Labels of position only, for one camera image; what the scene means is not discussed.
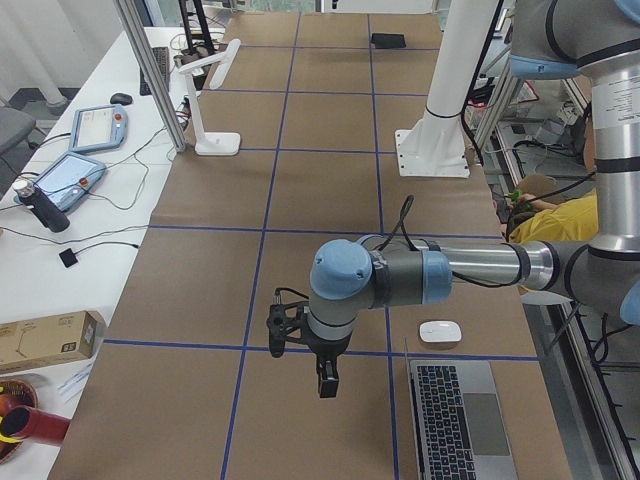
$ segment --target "chair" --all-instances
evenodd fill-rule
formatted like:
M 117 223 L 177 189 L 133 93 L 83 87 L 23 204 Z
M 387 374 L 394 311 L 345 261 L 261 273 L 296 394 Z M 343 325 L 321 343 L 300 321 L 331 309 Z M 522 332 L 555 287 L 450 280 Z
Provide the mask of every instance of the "chair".
M 35 128 L 36 119 L 28 113 L 10 107 L 0 107 L 0 155 L 11 150 L 21 141 L 27 140 Z M 37 147 L 37 144 L 28 143 L 31 149 Z

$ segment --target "white lamp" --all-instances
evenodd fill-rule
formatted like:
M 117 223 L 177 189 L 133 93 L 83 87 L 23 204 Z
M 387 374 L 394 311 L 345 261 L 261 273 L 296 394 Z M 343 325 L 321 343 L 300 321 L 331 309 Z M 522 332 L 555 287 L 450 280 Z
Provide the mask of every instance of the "white lamp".
M 193 82 L 193 71 L 198 68 L 218 62 L 209 88 L 217 90 L 222 86 L 222 82 L 227 76 L 236 53 L 240 48 L 240 40 L 234 38 L 229 42 L 227 49 L 222 53 L 216 53 L 206 58 L 201 58 L 195 62 L 187 63 L 178 69 L 178 73 L 185 76 L 187 82 L 187 92 L 189 93 L 189 106 L 191 108 L 191 118 L 193 128 L 196 133 L 196 153 L 198 155 L 235 155 L 240 149 L 240 134 L 231 132 L 205 132 L 202 124 L 202 115 L 198 106 L 198 96 L 196 85 Z

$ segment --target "cardboard box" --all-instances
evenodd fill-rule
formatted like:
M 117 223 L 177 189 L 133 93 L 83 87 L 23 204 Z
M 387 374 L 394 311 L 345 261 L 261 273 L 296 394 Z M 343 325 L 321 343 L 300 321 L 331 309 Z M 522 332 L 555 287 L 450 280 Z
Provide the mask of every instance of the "cardboard box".
M 91 358 L 101 321 L 83 311 L 0 325 L 0 374 Z

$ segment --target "black computer mouse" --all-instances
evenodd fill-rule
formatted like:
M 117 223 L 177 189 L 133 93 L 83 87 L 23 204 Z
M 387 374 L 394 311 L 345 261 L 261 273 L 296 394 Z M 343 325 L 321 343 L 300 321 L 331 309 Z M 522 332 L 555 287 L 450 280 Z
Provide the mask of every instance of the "black computer mouse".
M 111 105 L 115 103 L 119 103 L 120 105 L 130 105 L 131 102 L 133 102 L 133 97 L 126 93 L 114 93 L 110 100 Z

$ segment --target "blue grid line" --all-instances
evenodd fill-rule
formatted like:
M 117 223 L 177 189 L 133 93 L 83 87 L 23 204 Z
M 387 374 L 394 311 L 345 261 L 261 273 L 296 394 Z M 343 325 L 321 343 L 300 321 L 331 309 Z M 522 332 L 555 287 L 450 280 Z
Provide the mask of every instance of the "blue grid line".
M 339 230 L 297 230 L 286 228 L 246 228 L 246 227 L 216 227 L 216 226 L 190 226 L 190 225 L 156 225 L 150 224 L 149 228 L 162 229 L 162 230 L 203 230 L 212 232 L 237 232 L 237 233 L 286 233 L 286 234 L 300 234 L 300 235 L 380 235 L 379 232 L 358 232 L 358 231 L 339 231 Z M 472 234 L 458 234 L 458 233 L 411 233 L 410 237 L 420 238 L 455 238 L 464 240 L 501 240 L 504 241 L 500 235 L 472 235 Z
M 298 35 L 300 32 L 300 19 L 302 18 L 301 14 L 298 14 L 298 21 L 296 24 L 296 34 L 295 34 L 295 41 L 294 44 L 298 42 Z M 271 198 L 273 196 L 273 187 L 275 184 L 275 178 L 276 178 L 276 171 L 278 168 L 278 157 L 280 155 L 280 146 L 282 145 L 282 136 L 283 136 L 283 131 L 284 131 L 284 124 L 285 124 L 285 117 L 286 117 L 286 112 L 287 112 L 287 103 L 289 100 L 289 88 L 291 86 L 291 77 L 293 76 L 293 63 L 295 61 L 295 55 L 296 55 L 296 51 L 295 49 L 293 50 L 292 54 L 291 54 L 291 64 L 289 65 L 289 77 L 287 79 L 287 93 L 285 93 L 285 97 L 284 97 L 284 104 L 282 106 L 282 116 L 280 119 L 280 130 L 278 132 L 278 143 L 277 143 L 277 147 L 276 147 L 276 156 L 275 159 L 273 161 L 273 170 L 271 172 L 271 182 L 269 184 L 269 195 L 267 197 L 267 205 L 265 208 L 265 212 L 264 212 L 264 221 L 262 224 L 262 235 L 260 238 L 260 248 L 258 250 L 258 260 L 256 262 L 256 270 L 254 273 L 254 277 L 253 277 L 253 288 L 251 291 L 251 302 L 249 304 L 249 312 L 247 314 L 247 323 L 245 325 L 245 332 L 244 332 L 244 339 L 242 341 L 242 346 L 246 347 L 249 343 L 249 333 L 251 331 L 251 318 L 253 316 L 253 308 L 255 305 L 255 298 L 256 298 L 256 292 L 258 289 L 258 279 L 260 277 L 260 267 L 262 264 L 262 255 L 263 255 L 263 251 L 264 251 L 264 242 L 265 242 L 265 238 L 267 236 L 267 224 L 269 221 L 269 210 L 271 208 Z M 222 462 L 222 468 L 220 471 L 220 479 L 224 480 L 227 476 L 227 468 L 229 466 L 229 456 L 231 453 L 231 442 L 233 439 L 233 430 L 235 427 L 235 418 L 236 418 L 236 412 L 238 409 L 238 400 L 240 397 L 240 387 L 242 384 L 242 374 L 244 371 L 244 362 L 245 362 L 245 358 L 246 358 L 246 352 L 247 350 L 242 350 L 242 353 L 240 355 L 240 365 L 238 367 L 238 377 L 236 379 L 236 387 L 235 387 L 235 391 L 234 391 L 234 395 L 233 395 L 233 405 L 231 407 L 231 415 L 230 415 L 230 419 L 229 419 L 229 429 L 227 431 L 227 442 L 225 444 L 225 449 L 224 449 L 224 460 Z
M 332 47 L 332 46 L 317 46 L 317 45 L 246 45 L 246 44 L 242 44 L 240 48 L 286 48 L 286 49 L 293 49 L 293 50 L 370 50 L 371 47 Z M 436 48 L 420 48 L 420 47 L 405 47 L 405 48 L 398 48 L 398 49 L 394 49 L 394 51 L 405 51 L 405 52 L 412 52 L 412 51 L 418 51 L 418 52 L 437 52 L 439 51 L 440 48 L 436 47 Z
M 371 38 L 371 15 L 367 14 L 367 34 Z M 369 73 L 371 75 L 371 107 L 373 116 L 373 141 L 376 149 L 376 184 L 378 189 L 378 215 L 380 218 L 380 233 L 384 232 L 384 215 L 382 212 L 382 179 L 380 173 L 380 149 L 378 141 L 378 121 L 376 119 L 376 80 L 373 71 L 373 50 L 369 44 Z
M 371 15 L 367 14 L 368 37 L 371 38 Z M 378 122 L 376 111 L 376 81 L 373 68 L 373 49 L 369 44 L 369 71 L 371 74 L 371 106 L 373 109 L 373 136 L 376 148 L 376 183 L 378 189 L 378 215 L 380 218 L 380 233 L 384 232 L 384 212 L 382 207 L 382 173 L 380 170 L 380 146 L 378 142 Z M 391 353 L 391 322 L 389 309 L 385 307 L 385 330 L 387 335 L 387 353 Z M 393 359 L 387 357 L 387 375 L 389 377 L 389 420 L 391 421 L 391 452 L 393 459 L 393 478 L 400 480 L 400 463 L 398 460 L 398 427 L 396 424 L 396 393 L 393 382 Z
M 277 149 L 272 147 L 241 147 L 241 151 L 246 152 L 275 152 Z M 390 152 L 386 150 L 331 150 L 328 148 L 280 148 L 280 152 L 310 152 L 310 153 L 367 153 L 370 155 L 395 155 L 396 152 Z
M 209 343 L 181 343 L 181 342 L 160 342 L 154 340 L 123 340 L 115 338 L 106 338 L 104 343 L 110 345 L 123 345 L 132 347 L 160 347 L 160 348 L 184 348 L 196 350 L 224 350 L 236 352 L 269 352 L 269 347 L 261 347 L 255 345 L 220 345 Z M 304 355 L 314 355 L 308 348 L 285 348 L 286 353 L 301 353 Z M 347 357 L 382 357 L 382 358 L 404 358 L 404 352 L 383 352 L 374 350 L 347 350 L 343 353 Z M 493 360 L 508 362 L 538 362 L 540 359 L 530 355 L 478 355 L 463 353 L 424 353 L 424 352 L 408 352 L 410 358 L 424 359 L 441 359 L 441 360 Z
M 203 88 L 203 92 L 231 92 L 231 93 L 279 93 L 279 94 L 287 94 L 287 93 L 295 93 L 297 95 L 371 95 L 371 92 L 332 92 L 332 91 L 315 91 L 315 90 L 291 90 L 287 92 L 286 90 L 251 90 L 246 88 Z M 427 93 L 394 93 L 394 92 L 377 92 L 375 95 L 380 97 L 416 97 L 416 98 L 426 98 Z

